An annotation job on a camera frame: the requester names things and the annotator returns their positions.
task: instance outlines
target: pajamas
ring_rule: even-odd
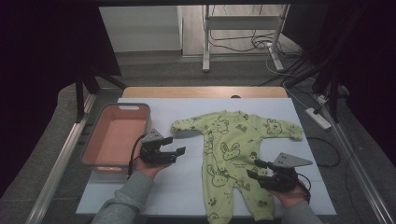
[[[211,224],[228,223],[233,216],[233,188],[243,195],[254,219],[274,219],[273,196],[248,177],[247,170],[266,175],[255,166],[262,139],[291,137],[301,140],[303,129],[285,120],[266,119],[242,111],[221,111],[180,119],[171,132],[194,130],[204,135],[202,178],[207,218]]]

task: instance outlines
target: person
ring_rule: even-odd
[[[130,224],[138,212],[144,208],[149,193],[154,185],[155,176],[170,164],[152,166],[140,158],[134,161],[134,172],[125,185],[115,192],[115,198],[108,200],[93,218],[92,223]],[[288,192],[268,190],[282,203],[282,224],[320,224],[305,198],[300,187]]]

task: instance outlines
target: white tabletop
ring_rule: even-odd
[[[170,127],[177,119],[186,119],[221,110],[241,110],[264,118],[283,119],[301,125],[290,98],[265,99],[159,99],[159,98],[120,98],[119,103],[145,103],[150,106],[152,128],[164,137],[173,136]],[[204,137],[175,138],[173,143],[161,151],[174,151],[186,147],[185,155],[177,162],[158,173],[151,191],[147,208],[142,211],[147,216],[205,217],[202,190],[201,167],[203,162]],[[297,142],[289,138],[264,139],[260,148],[263,161],[274,161],[280,152],[288,153],[312,161],[313,165],[297,167],[297,173],[309,178],[312,184],[311,206],[317,215],[335,215],[332,201],[315,163],[315,158],[303,136]],[[126,181],[125,175],[101,174],[92,171],[87,187],[78,206],[78,214],[95,214],[102,204],[114,197]],[[246,203],[238,190],[233,191],[234,217],[251,217]],[[276,216],[282,215],[279,201],[276,201]]]

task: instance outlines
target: human hand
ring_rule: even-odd
[[[274,194],[285,208],[290,208],[297,203],[306,201],[306,194],[304,190],[299,186],[296,186],[294,189],[287,192],[279,192],[269,189],[268,192]]]
[[[137,158],[134,160],[134,170],[142,172],[148,177],[151,177],[152,179],[155,178],[155,176],[160,172],[162,169],[170,166],[171,163],[169,164],[162,164],[162,165],[153,165],[153,164],[148,164],[142,161],[142,159]]]

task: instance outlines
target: gray sweatshirt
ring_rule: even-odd
[[[92,223],[131,224],[144,208],[154,181],[135,171],[126,184],[115,192],[115,198],[104,203]],[[307,202],[294,205],[283,212],[282,224],[321,224]]]

